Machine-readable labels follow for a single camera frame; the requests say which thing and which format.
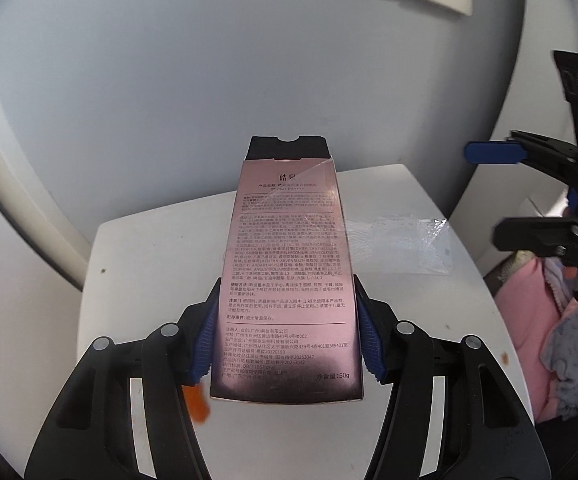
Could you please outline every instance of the clear plastic film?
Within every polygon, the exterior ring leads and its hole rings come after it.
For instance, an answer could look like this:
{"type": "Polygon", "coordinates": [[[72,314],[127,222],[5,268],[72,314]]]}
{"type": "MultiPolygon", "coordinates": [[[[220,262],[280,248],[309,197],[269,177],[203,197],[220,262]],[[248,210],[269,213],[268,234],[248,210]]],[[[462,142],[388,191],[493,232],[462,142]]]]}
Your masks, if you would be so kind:
{"type": "Polygon", "coordinates": [[[445,218],[345,219],[345,227],[357,274],[451,274],[451,237],[445,218]]]}

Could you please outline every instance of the white tabletop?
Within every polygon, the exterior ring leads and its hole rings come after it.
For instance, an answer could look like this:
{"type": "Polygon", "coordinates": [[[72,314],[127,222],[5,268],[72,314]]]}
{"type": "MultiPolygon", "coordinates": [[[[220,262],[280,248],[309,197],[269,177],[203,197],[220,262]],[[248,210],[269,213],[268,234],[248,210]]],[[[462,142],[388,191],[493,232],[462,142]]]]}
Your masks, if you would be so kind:
{"type": "MultiPolygon", "coordinates": [[[[338,184],[347,219],[442,216],[399,164],[338,173],[338,184]]],[[[178,320],[189,304],[207,298],[223,267],[234,198],[234,192],[209,196],[100,226],[82,297],[79,357],[98,336],[110,336],[116,343],[142,339],[163,323],[178,320]]],[[[414,321],[430,336],[454,341],[467,334],[480,336],[531,416],[522,370],[504,322],[453,230],[449,236],[453,264],[449,276],[355,272],[370,298],[386,301],[400,320],[414,321]]],[[[438,387],[423,474],[435,470],[442,431],[443,388],[440,381],[434,386],[438,387]]],[[[390,390],[365,370],[363,400],[265,406],[212,399],[207,421],[194,427],[213,480],[362,479],[390,390]]],[[[144,446],[137,441],[139,464],[144,446]]],[[[144,472],[149,468],[143,466],[144,472]]]]}

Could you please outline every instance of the white wall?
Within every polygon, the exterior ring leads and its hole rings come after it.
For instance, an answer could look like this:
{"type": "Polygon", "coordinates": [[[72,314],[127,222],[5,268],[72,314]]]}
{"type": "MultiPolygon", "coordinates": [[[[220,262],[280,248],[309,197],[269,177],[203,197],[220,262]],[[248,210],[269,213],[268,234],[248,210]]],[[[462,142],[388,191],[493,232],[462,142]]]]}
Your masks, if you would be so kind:
{"type": "Polygon", "coordinates": [[[323,135],[339,170],[403,162],[448,213],[464,143],[496,122],[524,0],[473,6],[0,0],[0,116],[89,241],[235,189],[251,135],[323,135]]]}
{"type": "Polygon", "coordinates": [[[29,164],[0,106],[0,208],[57,269],[82,285],[92,247],[29,164]]]}

